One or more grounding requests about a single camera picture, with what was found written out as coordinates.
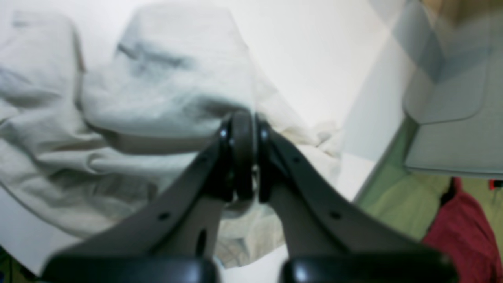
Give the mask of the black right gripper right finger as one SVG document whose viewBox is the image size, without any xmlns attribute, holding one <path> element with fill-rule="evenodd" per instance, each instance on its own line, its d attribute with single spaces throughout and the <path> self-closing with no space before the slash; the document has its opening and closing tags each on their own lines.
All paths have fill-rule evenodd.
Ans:
<svg viewBox="0 0 503 283">
<path fill-rule="evenodd" d="M 423 245 L 374 220 L 336 192 L 263 115 L 255 121 L 259 201 L 279 216 L 292 258 L 425 252 Z"/>
</svg>

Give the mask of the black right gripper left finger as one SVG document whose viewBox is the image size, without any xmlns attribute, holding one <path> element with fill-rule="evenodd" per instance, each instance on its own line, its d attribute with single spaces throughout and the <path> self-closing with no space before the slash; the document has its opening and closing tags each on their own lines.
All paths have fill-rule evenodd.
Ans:
<svg viewBox="0 0 503 283">
<path fill-rule="evenodd" d="M 218 204 L 251 200 L 254 165 L 253 115 L 230 114 L 208 147 L 162 195 L 115 227 L 61 251 L 61 257 L 140 257 L 153 253 L 208 196 Z"/>
</svg>

